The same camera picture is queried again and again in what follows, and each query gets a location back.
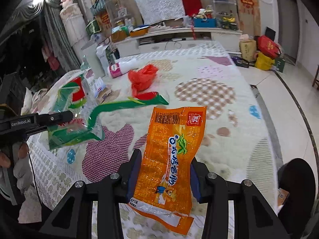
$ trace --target green leaf logo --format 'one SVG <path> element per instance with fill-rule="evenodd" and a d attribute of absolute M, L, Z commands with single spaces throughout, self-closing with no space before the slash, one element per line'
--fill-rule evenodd
<path fill-rule="evenodd" d="M 180 149 L 178 150 L 177 154 L 186 154 L 187 153 L 187 142 L 184 138 L 184 134 L 181 134 L 181 136 L 176 140 L 176 143 L 179 145 Z"/>

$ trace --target person's hand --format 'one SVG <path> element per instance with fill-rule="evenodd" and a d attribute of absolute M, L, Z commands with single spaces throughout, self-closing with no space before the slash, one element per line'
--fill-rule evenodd
<path fill-rule="evenodd" d="M 26 143 L 22 143 L 18 152 L 19 160 L 13 168 L 13 175 L 17 178 L 17 187 L 21 192 L 26 191 L 32 183 L 32 172 L 29 165 L 29 148 Z M 2 167 L 9 168 L 11 166 L 10 159 L 0 152 L 0 186 L 5 184 Z"/>

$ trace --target orange snack package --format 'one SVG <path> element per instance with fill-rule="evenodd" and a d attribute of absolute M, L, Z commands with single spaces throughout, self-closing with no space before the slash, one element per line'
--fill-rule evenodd
<path fill-rule="evenodd" d="M 190 164 L 204 136 L 206 107 L 154 107 L 129 206 L 186 235 L 193 218 Z"/>

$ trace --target bed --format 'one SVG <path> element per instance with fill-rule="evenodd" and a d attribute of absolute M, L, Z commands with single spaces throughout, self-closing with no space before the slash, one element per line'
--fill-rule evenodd
<path fill-rule="evenodd" d="M 252 180 L 277 211 L 276 167 L 267 127 L 250 86 L 224 48 L 210 41 L 191 49 L 140 54 L 119 61 L 132 58 L 137 59 L 140 67 L 152 63 L 159 68 L 158 77 L 149 90 L 169 96 L 169 105 L 160 107 L 207 106 L 205 135 L 196 154 L 197 160 L 226 180 Z M 82 72 L 71 71 L 63 76 L 42 98 L 36 110 L 47 113 L 57 90 Z M 88 70 L 84 76 L 89 82 L 93 78 Z M 112 86 L 108 101 L 121 101 L 130 95 L 127 74 L 105 79 L 105 82 Z M 77 180 L 99 181 L 128 161 L 133 149 L 140 148 L 143 152 L 153 107 L 101 113 L 99 117 L 106 137 L 103 141 L 49 151 L 46 132 L 30 137 L 28 145 L 35 181 L 44 204 L 53 209 Z M 194 222 L 187 238 L 201 238 L 206 207 L 193 199 L 191 216 Z M 228 237 L 233 238 L 231 203 L 229 209 Z M 125 204 L 120 205 L 120 213 L 125 238 L 183 237 L 135 213 Z M 96 219 L 97 202 L 94 202 L 92 238 L 97 238 Z"/>

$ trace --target barcode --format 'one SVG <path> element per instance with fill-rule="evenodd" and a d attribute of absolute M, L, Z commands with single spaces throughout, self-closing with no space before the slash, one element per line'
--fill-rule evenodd
<path fill-rule="evenodd" d="M 179 124 L 180 118 L 178 113 L 156 113 L 155 123 L 161 124 Z"/>

